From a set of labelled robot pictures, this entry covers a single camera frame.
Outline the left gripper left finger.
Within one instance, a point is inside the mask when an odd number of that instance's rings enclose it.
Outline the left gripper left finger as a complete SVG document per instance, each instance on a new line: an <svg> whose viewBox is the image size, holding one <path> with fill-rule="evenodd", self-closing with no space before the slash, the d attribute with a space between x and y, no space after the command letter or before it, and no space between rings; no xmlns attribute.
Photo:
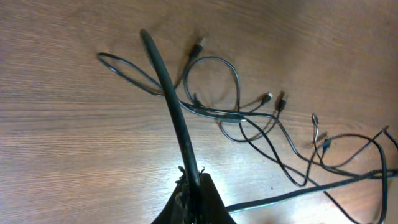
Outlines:
<svg viewBox="0 0 398 224"><path fill-rule="evenodd" d="M182 173L175 181L176 187L169 200L160 214L155 218L152 224L184 224L187 214L187 202L189 199L188 180L185 169L179 166Z"/></svg>

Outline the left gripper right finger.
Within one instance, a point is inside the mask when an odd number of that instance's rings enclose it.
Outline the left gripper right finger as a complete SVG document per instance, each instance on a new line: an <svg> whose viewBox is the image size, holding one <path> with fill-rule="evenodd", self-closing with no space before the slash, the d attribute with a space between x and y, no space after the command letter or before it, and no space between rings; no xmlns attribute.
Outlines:
<svg viewBox="0 0 398 224"><path fill-rule="evenodd" d="M203 223L236 224L228 213L210 174L200 175L200 193Z"/></svg>

